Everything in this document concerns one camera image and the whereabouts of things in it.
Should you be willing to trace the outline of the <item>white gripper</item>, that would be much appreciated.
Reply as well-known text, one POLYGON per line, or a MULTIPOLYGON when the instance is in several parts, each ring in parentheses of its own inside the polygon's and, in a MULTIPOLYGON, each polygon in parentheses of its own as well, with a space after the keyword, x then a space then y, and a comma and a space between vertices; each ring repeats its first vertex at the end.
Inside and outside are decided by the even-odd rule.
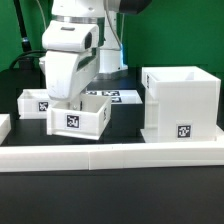
POLYGON ((99 71, 99 27, 51 21, 42 36, 51 99, 72 101, 99 71))

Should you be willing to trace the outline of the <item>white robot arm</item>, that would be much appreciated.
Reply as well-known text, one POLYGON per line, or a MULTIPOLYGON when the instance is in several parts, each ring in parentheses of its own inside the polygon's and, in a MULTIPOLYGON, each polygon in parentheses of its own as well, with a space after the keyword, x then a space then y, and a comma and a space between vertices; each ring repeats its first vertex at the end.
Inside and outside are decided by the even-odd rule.
POLYGON ((100 68, 104 26, 111 11, 138 14, 152 0, 53 0, 48 28, 42 35, 46 50, 40 59, 51 99, 71 102, 100 68))

